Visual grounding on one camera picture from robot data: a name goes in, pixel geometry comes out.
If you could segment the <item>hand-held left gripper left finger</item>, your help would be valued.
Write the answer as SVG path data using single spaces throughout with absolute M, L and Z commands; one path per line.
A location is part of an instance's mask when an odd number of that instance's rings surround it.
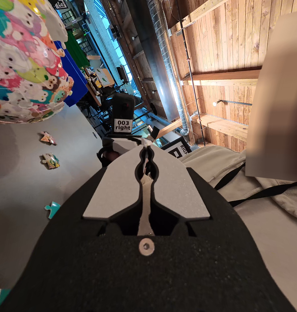
M 111 162 L 82 217 L 115 223 L 123 235 L 136 236 L 143 212 L 144 146 L 138 146 Z

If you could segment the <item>wooden board with green print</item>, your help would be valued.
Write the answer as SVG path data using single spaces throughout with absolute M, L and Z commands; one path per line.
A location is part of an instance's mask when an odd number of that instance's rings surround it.
M 103 87 L 113 86 L 115 85 L 115 81 L 110 75 L 109 71 L 106 68 L 94 68 L 94 73 Z

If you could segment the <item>large silver ventilation duct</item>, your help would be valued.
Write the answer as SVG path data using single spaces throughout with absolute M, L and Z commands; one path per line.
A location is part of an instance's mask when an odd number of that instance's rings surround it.
M 175 72 L 174 56 L 160 1 L 127 0 L 138 38 L 168 121 L 180 118 L 181 135 L 190 132 L 185 101 Z

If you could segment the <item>black round lamp on pole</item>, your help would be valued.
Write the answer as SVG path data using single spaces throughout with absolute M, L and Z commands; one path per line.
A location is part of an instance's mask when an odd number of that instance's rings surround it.
M 155 105 L 153 103 L 150 103 L 149 104 L 149 107 L 150 109 L 147 110 L 145 107 L 142 108 L 143 110 L 143 114 L 142 115 L 139 115 L 139 116 L 136 116 L 134 119 L 133 119 L 133 122 L 136 122 L 137 120 L 141 119 L 142 117 L 144 116 L 149 116 L 150 114 L 153 114 L 153 115 L 157 115 L 158 112 L 157 112 L 157 109 L 155 107 Z

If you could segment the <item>black and white marker sign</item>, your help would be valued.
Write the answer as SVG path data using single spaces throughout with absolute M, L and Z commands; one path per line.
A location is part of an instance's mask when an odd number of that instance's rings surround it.
M 173 155 L 176 158 L 182 158 L 185 155 L 188 155 L 192 152 L 190 146 L 182 136 L 162 146 L 161 149 Z

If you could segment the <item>teal and white puzzle piece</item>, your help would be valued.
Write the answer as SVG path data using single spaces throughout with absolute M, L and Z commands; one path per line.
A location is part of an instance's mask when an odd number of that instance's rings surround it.
M 61 205 L 52 201 L 49 205 L 45 205 L 44 209 L 48 211 L 48 219 L 51 220 L 56 212 L 60 209 Z

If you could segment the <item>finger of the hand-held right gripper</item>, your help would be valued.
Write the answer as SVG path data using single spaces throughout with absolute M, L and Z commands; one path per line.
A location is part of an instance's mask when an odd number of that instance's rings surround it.
M 112 151 L 119 155 L 143 145 L 145 142 L 145 139 L 141 137 L 111 137 L 109 140 Z

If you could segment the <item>black ceiling pipe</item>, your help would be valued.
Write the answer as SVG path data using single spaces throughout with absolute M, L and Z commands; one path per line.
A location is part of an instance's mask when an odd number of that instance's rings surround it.
M 193 96 L 194 96 L 195 105 L 196 105 L 196 109 L 197 109 L 199 126 L 200 126 L 200 129 L 201 129 L 202 142 L 203 142 L 203 146 L 205 147 L 206 143 L 205 143 L 204 132 L 203 132 L 202 123 L 201 123 L 201 117 L 200 117 L 200 109 L 198 107 L 196 90 L 195 90 L 195 85 L 194 85 L 194 80 L 193 80 L 193 75 L 192 75 L 191 59 L 190 59 L 190 56 L 189 56 L 188 45 L 187 45 L 187 41 L 186 41 L 186 37 L 185 37 L 185 31 L 184 31 L 184 27 L 183 27 L 183 21 L 182 21 L 182 16 L 181 16 L 181 11 L 180 11 L 178 0 L 175 0 L 175 3 L 176 3 L 177 11 L 178 11 L 178 20 L 179 20 L 180 30 L 182 32 L 183 43 L 184 43 L 184 47 L 185 47 L 186 61 L 188 63 L 189 75 L 190 75 L 190 80 L 191 80 L 191 83 L 192 83 Z

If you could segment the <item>green and white puzzle piece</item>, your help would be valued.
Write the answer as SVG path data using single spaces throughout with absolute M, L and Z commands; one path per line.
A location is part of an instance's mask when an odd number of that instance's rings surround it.
M 47 169 L 52 170 L 60 167 L 60 162 L 58 158 L 52 153 L 42 154 L 41 163 L 47 167 Z

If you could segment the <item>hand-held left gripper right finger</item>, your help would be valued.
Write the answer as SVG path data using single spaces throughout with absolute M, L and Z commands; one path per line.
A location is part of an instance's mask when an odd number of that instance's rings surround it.
M 149 223 L 155 236 L 170 236 L 177 224 L 210 219 L 187 167 L 170 153 L 148 147 L 151 169 Z

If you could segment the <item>long wooden table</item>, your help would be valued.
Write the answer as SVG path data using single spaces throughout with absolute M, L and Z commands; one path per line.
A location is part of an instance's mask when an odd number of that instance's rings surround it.
M 97 90 L 95 89 L 96 84 L 94 83 L 93 80 L 91 80 L 89 71 L 87 68 L 84 68 L 84 72 L 85 72 L 85 78 L 87 80 L 86 86 L 90 92 L 90 94 L 92 95 L 92 97 L 94 98 L 96 104 L 98 105 L 98 107 L 101 107 L 101 100 L 100 97 L 97 95 Z

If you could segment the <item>stacked blue plastic bins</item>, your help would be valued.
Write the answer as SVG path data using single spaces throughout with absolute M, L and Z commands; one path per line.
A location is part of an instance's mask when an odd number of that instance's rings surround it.
M 88 93 L 87 80 L 68 50 L 64 49 L 64 52 L 65 56 L 61 57 L 63 69 L 74 80 L 74 85 L 71 89 L 73 93 L 71 96 L 67 96 L 64 102 L 68 107 L 72 107 Z

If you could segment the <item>person's beige sweatshirt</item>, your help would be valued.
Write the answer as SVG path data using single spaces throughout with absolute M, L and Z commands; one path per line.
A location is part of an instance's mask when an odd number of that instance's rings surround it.
M 246 150 L 206 146 L 181 158 L 212 187 L 246 160 Z M 297 186 L 235 207 L 281 291 L 297 310 Z

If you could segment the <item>colourful puzzle ball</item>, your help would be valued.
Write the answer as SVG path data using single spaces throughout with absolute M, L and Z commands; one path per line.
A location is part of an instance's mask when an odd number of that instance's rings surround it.
M 0 0 L 0 124 L 37 123 L 63 110 L 67 31 L 49 1 Z

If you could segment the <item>green plastic crates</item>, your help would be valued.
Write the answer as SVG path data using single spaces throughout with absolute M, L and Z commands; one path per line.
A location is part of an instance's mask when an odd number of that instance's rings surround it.
M 79 68 L 87 68 L 90 66 L 90 62 L 86 57 L 86 54 L 77 43 L 72 31 L 67 30 L 68 40 L 65 42 L 65 46 L 70 56 L 75 61 Z

